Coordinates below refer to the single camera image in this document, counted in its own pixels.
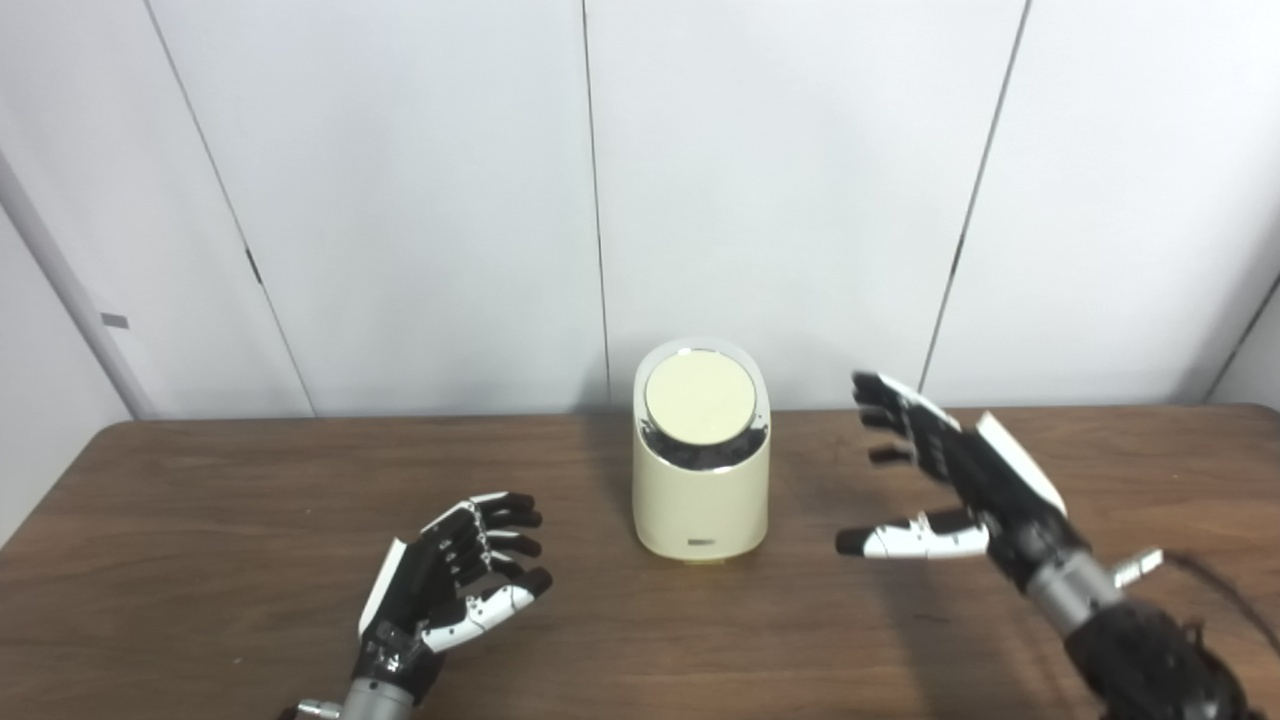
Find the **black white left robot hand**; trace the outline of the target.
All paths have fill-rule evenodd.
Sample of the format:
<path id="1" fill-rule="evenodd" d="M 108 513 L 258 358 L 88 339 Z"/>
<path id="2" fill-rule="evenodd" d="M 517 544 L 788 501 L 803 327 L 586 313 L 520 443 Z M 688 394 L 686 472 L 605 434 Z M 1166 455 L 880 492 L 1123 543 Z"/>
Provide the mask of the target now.
<path id="1" fill-rule="evenodd" d="M 392 541 L 360 614 L 340 717 L 412 717 L 449 651 L 545 594 L 552 574 L 517 560 L 540 556 L 526 533 L 541 521 L 532 496 L 495 492 L 461 500 L 412 541 Z"/>

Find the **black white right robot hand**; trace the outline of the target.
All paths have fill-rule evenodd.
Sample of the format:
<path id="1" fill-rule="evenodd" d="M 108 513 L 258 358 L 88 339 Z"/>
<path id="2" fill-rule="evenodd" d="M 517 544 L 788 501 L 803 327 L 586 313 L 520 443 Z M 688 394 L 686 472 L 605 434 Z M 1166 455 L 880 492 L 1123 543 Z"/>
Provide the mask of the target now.
<path id="1" fill-rule="evenodd" d="M 1091 551 L 1069 521 L 1056 486 L 998 419 L 970 427 L 897 380 L 852 373 L 852 397 L 868 430 L 891 445 L 868 452 L 876 466 L 911 465 L 954 492 L 957 506 L 874 527 L 840 530 L 836 551 L 863 559 L 960 559 L 987 555 L 1019 589 L 1053 560 Z"/>

